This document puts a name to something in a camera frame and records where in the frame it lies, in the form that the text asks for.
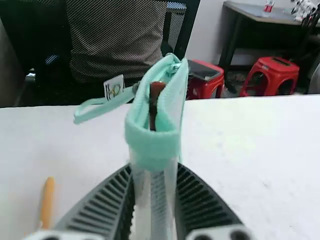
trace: red plastic stool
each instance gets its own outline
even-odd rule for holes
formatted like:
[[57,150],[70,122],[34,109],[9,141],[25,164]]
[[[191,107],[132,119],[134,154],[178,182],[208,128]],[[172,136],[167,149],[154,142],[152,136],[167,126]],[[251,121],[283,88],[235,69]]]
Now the red plastic stool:
[[214,69],[220,74],[216,76],[215,78],[204,81],[196,77],[191,77],[188,82],[188,90],[186,93],[186,98],[188,100],[191,99],[210,99],[213,96],[213,93],[216,91],[215,98],[220,98],[222,89],[225,84],[225,78],[224,78],[224,70],[218,66],[215,66],[213,64],[210,64],[205,61],[200,60],[192,60],[195,63],[201,64],[203,66],[206,66],[208,68]]
[[[289,94],[293,94],[299,69],[297,65],[281,57],[261,57],[249,72],[239,96],[275,96],[279,87],[283,83],[288,83],[287,81],[292,83]],[[256,77],[258,77],[260,83],[249,85],[251,80]],[[250,95],[248,93],[250,90],[254,90],[255,95]]]

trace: phone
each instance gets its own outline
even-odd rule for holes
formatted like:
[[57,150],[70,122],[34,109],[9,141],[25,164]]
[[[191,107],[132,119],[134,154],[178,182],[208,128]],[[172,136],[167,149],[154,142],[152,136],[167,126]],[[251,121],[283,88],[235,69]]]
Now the phone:
[[214,70],[210,67],[201,65],[191,60],[188,60],[188,64],[189,64],[189,75],[194,76],[206,82],[216,78],[221,74],[217,70]]

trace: label tag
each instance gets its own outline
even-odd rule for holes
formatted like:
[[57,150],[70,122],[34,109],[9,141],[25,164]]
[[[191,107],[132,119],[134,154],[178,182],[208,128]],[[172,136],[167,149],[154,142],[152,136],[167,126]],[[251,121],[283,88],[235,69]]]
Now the label tag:
[[125,88],[124,75],[115,76],[103,83],[104,97],[109,101],[117,95],[123,93]]

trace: pen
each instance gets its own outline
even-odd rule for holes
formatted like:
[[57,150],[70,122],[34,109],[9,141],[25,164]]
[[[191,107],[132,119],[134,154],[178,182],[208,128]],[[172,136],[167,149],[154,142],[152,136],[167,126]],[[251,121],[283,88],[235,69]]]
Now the pen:
[[42,206],[40,214],[40,228],[49,229],[51,224],[52,206],[54,198],[55,180],[48,177],[44,184]]
[[149,122],[151,131],[156,131],[157,101],[165,86],[166,84],[161,81],[154,81],[150,84]]

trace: transparent pencil case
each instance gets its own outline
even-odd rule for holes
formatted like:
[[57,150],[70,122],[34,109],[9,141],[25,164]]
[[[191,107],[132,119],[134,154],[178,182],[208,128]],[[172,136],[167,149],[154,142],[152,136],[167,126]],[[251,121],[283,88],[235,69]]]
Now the transparent pencil case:
[[[173,238],[178,162],[181,161],[181,123],[188,85],[188,61],[168,54],[153,65],[139,84],[127,87],[111,100],[90,99],[74,113],[82,123],[105,114],[134,98],[125,117],[135,192],[137,240]],[[164,83],[155,102],[155,129],[150,123],[150,86]]]

